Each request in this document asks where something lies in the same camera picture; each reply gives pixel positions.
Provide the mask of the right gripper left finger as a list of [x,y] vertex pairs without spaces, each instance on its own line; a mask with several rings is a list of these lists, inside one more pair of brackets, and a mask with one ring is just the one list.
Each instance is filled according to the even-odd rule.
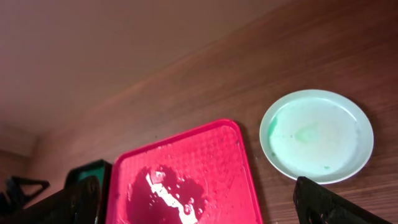
[[[39,188],[39,185],[22,187],[26,194],[31,194]],[[99,180],[95,176],[89,176],[34,205],[24,207],[10,215],[1,215],[1,224],[95,224],[100,196]]]

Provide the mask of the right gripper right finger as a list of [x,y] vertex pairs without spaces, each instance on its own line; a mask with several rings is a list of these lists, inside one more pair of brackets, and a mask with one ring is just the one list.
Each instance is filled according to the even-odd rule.
[[297,178],[293,201],[300,224],[391,224],[306,177]]

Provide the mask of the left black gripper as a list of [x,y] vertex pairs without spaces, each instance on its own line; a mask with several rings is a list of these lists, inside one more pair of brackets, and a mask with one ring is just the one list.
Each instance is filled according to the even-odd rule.
[[[50,187],[50,183],[46,180],[26,179],[18,176],[10,176],[5,184],[6,191],[1,192],[1,215],[10,215],[23,209],[26,204]],[[31,194],[26,194],[22,189],[24,185],[39,185],[40,188]]]

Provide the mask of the white plate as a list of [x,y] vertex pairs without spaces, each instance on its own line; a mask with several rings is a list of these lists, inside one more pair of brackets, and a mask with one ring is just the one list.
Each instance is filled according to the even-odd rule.
[[326,90],[283,96],[265,112],[259,140],[271,165],[286,177],[334,184],[357,174],[370,160],[374,133],[365,112]]

